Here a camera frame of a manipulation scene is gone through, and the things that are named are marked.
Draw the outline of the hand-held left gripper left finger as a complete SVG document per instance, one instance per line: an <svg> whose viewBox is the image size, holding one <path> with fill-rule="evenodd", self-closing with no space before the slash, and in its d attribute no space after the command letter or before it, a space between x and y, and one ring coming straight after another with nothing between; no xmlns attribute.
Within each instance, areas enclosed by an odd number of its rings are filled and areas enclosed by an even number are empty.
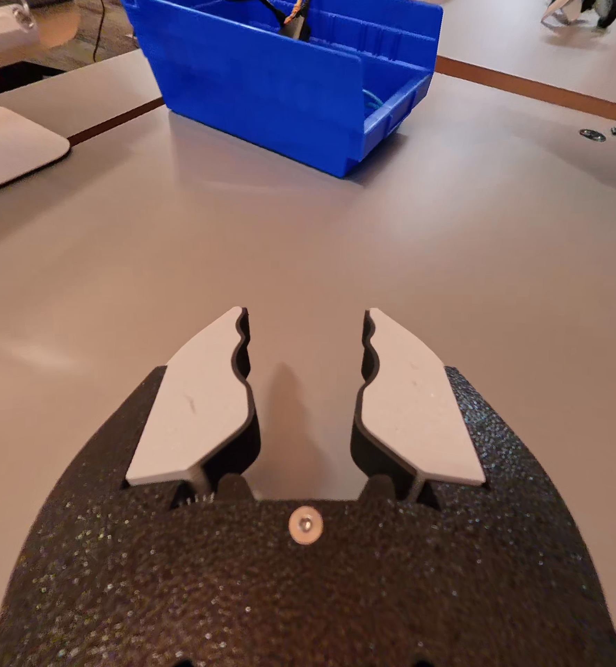
<svg viewBox="0 0 616 667"><path fill-rule="evenodd" d="M249 314L235 306L190 338L168 361L127 470L142 486L187 481L215 491L261 451L248 345Z"/></svg>

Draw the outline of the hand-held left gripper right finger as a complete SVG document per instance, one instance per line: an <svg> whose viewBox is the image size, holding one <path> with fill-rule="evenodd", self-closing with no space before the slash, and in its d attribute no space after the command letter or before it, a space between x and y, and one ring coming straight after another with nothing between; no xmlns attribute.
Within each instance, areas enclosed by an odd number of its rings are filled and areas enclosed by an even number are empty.
<svg viewBox="0 0 616 667"><path fill-rule="evenodd" d="M365 311L362 379L351 456L397 500L417 502L429 482L480 488L484 469L439 357L376 307Z"/></svg>

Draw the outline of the blue plastic bin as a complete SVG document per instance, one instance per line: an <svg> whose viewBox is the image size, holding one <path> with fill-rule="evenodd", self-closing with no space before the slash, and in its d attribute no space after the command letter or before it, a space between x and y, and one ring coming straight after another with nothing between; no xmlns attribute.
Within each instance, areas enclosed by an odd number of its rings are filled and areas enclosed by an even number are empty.
<svg viewBox="0 0 616 667"><path fill-rule="evenodd" d="M304 42L279 35L294 4L122 2L171 111L342 178L426 96L443 8L304 1Z"/></svg>

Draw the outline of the white monitor stand base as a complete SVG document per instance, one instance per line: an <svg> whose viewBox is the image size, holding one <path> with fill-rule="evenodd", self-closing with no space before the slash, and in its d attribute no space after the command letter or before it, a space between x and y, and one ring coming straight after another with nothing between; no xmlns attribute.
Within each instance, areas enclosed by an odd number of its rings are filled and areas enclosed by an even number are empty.
<svg viewBox="0 0 616 667"><path fill-rule="evenodd" d="M0 107L0 187L64 158L68 139Z"/></svg>

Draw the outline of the black and white object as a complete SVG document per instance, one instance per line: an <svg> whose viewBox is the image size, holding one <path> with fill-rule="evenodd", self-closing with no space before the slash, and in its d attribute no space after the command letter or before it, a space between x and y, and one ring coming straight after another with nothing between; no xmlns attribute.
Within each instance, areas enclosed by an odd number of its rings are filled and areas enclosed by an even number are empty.
<svg viewBox="0 0 616 667"><path fill-rule="evenodd" d="M616 1L550 1L540 22L546 27L567 27L590 12L597 16L596 29L605 31L616 20Z"/></svg>

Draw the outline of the black network switch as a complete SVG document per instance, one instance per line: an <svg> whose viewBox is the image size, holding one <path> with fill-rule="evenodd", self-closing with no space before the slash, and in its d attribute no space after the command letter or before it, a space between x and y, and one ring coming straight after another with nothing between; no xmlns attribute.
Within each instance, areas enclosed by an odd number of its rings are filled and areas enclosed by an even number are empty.
<svg viewBox="0 0 616 667"><path fill-rule="evenodd" d="M307 22L307 17L296 14L289 22L280 27L279 35L308 42L311 35L311 28Z"/></svg>

